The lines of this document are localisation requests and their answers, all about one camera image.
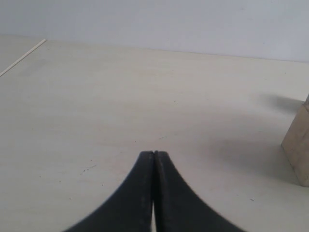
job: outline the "white table surface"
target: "white table surface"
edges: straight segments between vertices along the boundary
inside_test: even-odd
[[[0,34],[0,73],[41,40],[42,38]]]
[[[280,143],[309,65],[48,41],[0,79],[2,231],[58,232],[166,150],[249,232],[308,231],[309,188]]]

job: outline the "wooden cube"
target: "wooden cube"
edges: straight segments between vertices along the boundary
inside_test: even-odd
[[[300,185],[309,187],[309,96],[298,110],[282,147]]]

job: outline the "black plastic claw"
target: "black plastic claw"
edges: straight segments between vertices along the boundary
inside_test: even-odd
[[[154,160],[157,232],[242,232],[191,190],[166,152],[155,152]]]
[[[119,189],[66,232],[150,232],[154,153],[141,152]]]

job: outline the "white wall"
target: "white wall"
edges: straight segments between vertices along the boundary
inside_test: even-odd
[[[309,61],[309,1],[0,0],[0,33]]]

